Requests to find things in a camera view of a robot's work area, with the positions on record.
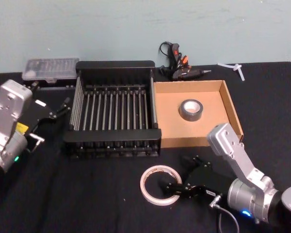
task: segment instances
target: cardboard tray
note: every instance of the cardboard tray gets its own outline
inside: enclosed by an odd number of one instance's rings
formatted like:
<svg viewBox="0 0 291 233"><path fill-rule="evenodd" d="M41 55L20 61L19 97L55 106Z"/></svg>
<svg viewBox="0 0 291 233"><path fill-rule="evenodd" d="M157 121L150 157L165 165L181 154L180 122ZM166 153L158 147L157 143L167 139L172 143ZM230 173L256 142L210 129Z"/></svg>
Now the cardboard tray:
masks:
<svg viewBox="0 0 291 233"><path fill-rule="evenodd" d="M209 146L207 134L226 122L242 140L243 130L225 81L156 82L154 90L161 148ZM187 99L203 104L200 120L189 122L180 116L178 108Z"/></svg>

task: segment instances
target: table surface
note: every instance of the table surface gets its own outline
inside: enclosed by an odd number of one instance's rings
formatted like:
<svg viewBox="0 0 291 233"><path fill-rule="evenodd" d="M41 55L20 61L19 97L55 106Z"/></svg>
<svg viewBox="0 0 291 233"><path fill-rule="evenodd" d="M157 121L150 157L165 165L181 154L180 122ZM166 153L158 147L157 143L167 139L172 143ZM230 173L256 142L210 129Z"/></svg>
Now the table surface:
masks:
<svg viewBox="0 0 291 233"><path fill-rule="evenodd" d="M244 132L245 149L254 165L270 176L279 190L291 186L291 63L243 64L246 78L229 68L201 66L212 72L201 80L225 80ZM0 74L21 81L20 73ZM157 75L157 81L166 78ZM39 91L37 96L56 109L73 91ZM171 206L155 206L142 196L142 173L154 165L173 167L181 175L183 156L202 148L163 149L156 158L112 158L70 161L61 153L62 128L42 127L45 143L23 156L7 173L0 193L0 233L113 232L160 233L216 231L216 214L196 199L179 199ZM214 169L231 175L222 160ZM149 181L150 188L157 186ZM282 232L252 219L235 216L241 232ZM225 232L235 232L223 218Z"/></svg>

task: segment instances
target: white plastic piece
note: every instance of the white plastic piece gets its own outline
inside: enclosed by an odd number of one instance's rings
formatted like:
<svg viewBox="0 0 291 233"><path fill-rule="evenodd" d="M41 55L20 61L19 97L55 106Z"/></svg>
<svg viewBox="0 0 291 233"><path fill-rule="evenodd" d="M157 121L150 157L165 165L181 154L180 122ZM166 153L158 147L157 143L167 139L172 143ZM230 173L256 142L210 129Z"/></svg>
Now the white plastic piece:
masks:
<svg viewBox="0 0 291 233"><path fill-rule="evenodd" d="M142 195L144 196L144 198L148 202L150 202L150 203L152 203L154 205L160 205L160 206L171 205L172 203L177 201L180 196L173 195L173 196L171 196L171 197L169 197L167 199L158 199L158 198L155 198L155 197L151 196L146 191L146 180L151 174L153 174L155 172L166 172L169 175L171 175L172 177L174 177L176 179L177 183L182 183L180 175L174 169L172 169L171 167L164 166L164 165L153 166L153 167L148 168L141 176L140 189L141 189Z"/></svg>
<svg viewBox="0 0 291 233"><path fill-rule="evenodd" d="M231 69L233 69L234 71L238 70L239 75L241 76L242 81L244 81L243 72L242 72L242 70L241 70L242 65L235 64L234 66L230 66L230 65L226 65L226 64L222 64L222 63L217 63L217 65L218 65L218 66L221 66L221 67L231 68Z"/></svg>

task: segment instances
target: clear plastic box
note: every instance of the clear plastic box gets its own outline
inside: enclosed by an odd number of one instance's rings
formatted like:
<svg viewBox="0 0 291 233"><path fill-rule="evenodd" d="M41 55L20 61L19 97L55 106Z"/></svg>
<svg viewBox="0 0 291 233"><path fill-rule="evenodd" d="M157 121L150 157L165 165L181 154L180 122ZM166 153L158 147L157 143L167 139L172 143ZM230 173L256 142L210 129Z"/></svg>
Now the clear plastic box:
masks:
<svg viewBox="0 0 291 233"><path fill-rule="evenodd" d="M30 59L22 73L22 79L45 80L48 83L56 83L60 79L75 79L78 61L79 58Z"/></svg>

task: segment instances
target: light blue wall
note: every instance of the light blue wall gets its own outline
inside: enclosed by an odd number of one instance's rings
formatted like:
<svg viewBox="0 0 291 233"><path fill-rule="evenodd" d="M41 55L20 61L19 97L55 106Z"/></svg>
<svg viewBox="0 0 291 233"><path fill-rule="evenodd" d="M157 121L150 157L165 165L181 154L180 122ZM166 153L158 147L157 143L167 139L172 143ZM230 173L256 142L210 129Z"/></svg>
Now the light blue wall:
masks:
<svg viewBox="0 0 291 233"><path fill-rule="evenodd" d="M291 61L291 0L0 0L0 72L73 56L161 66L165 40L191 65Z"/></svg>

